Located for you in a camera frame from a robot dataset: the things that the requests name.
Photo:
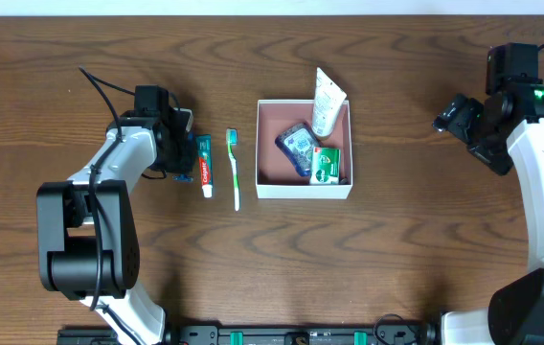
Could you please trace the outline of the white open cardboard box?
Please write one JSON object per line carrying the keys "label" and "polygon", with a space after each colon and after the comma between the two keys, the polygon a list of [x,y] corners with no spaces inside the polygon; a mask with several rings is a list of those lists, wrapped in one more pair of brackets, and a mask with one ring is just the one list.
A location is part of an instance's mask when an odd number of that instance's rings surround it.
{"label": "white open cardboard box", "polygon": [[295,171],[275,140],[285,130],[311,123],[313,100],[259,100],[256,143],[256,190],[259,198],[346,199],[353,186],[350,102],[344,101],[327,148],[341,151],[338,185],[311,185]]}

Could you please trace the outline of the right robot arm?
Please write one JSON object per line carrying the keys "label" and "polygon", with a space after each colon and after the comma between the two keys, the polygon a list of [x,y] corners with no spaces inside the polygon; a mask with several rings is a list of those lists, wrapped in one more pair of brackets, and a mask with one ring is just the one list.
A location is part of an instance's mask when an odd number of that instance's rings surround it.
{"label": "right robot arm", "polygon": [[441,344],[544,344],[544,82],[541,47],[508,43],[487,54],[487,99],[455,96],[433,123],[499,175],[515,170],[528,230],[525,276],[488,305],[442,315]]}

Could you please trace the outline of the green red toothpaste tube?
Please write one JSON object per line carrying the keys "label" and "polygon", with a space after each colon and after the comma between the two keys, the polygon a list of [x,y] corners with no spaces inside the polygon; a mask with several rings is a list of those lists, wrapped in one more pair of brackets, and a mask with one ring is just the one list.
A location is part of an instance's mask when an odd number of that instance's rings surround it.
{"label": "green red toothpaste tube", "polygon": [[205,134],[197,136],[196,148],[201,177],[201,189],[205,198],[211,198],[214,191],[211,135]]}

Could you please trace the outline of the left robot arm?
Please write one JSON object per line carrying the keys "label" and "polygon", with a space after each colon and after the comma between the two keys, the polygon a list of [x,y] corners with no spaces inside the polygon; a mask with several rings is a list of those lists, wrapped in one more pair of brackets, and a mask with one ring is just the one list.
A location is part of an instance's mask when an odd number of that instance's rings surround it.
{"label": "left robot arm", "polygon": [[36,194],[42,286],[98,313],[122,344],[162,344],[166,313],[138,279],[140,249],[129,196],[152,178],[189,174],[193,114],[158,85],[138,85],[134,107],[106,129],[84,168]]}

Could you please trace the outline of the white lotion tube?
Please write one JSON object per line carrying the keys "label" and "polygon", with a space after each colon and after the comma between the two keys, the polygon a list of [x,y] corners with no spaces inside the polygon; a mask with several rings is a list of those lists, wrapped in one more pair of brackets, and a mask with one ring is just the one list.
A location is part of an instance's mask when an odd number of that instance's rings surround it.
{"label": "white lotion tube", "polygon": [[318,67],[311,126],[317,137],[327,138],[332,134],[346,98],[345,91]]}

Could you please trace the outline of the black mounting rail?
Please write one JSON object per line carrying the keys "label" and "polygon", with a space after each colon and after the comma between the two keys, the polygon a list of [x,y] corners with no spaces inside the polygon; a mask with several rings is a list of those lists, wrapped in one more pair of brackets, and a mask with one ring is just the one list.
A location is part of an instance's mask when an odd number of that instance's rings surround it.
{"label": "black mounting rail", "polygon": [[257,328],[195,326],[66,327],[57,332],[59,345],[186,344],[186,345],[371,345],[440,344],[435,327],[390,321],[369,327]]}

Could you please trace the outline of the green white toothbrush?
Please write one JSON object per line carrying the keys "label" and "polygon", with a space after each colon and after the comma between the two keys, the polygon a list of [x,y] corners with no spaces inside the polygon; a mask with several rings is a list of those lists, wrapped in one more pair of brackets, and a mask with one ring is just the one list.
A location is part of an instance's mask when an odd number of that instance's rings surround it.
{"label": "green white toothbrush", "polygon": [[238,183],[238,163],[233,153],[233,146],[238,143],[238,132],[234,128],[226,130],[226,145],[228,150],[228,158],[232,169],[233,190],[234,190],[234,210],[237,212],[240,209],[240,195]]}

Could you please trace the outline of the blue disposable razor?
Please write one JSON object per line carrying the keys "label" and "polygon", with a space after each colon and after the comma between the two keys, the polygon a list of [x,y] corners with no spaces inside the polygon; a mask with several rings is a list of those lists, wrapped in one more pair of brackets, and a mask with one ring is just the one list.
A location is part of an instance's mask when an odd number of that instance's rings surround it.
{"label": "blue disposable razor", "polygon": [[172,178],[174,181],[179,182],[192,182],[193,166],[196,158],[195,138],[192,131],[190,131],[182,144],[180,153],[179,172]]}

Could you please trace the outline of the green soap bar box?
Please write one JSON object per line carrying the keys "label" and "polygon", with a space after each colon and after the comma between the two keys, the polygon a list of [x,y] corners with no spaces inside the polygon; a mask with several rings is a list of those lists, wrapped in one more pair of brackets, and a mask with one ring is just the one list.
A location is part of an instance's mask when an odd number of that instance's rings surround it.
{"label": "green soap bar box", "polygon": [[341,150],[315,147],[311,157],[311,185],[337,185],[340,182]]}

